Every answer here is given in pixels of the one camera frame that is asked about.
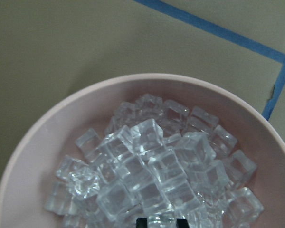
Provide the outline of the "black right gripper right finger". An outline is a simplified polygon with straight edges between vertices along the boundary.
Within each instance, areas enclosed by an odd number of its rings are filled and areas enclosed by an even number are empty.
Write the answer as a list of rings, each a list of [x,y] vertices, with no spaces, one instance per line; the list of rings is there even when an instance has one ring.
[[[186,219],[178,218],[176,219],[177,228],[189,228],[189,224]]]

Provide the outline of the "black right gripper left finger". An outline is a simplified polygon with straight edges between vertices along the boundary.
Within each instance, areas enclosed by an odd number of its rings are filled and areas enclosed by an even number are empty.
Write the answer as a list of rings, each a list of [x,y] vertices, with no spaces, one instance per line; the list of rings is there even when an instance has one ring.
[[[138,218],[136,220],[136,228],[147,228],[147,227],[148,227],[147,218]]]

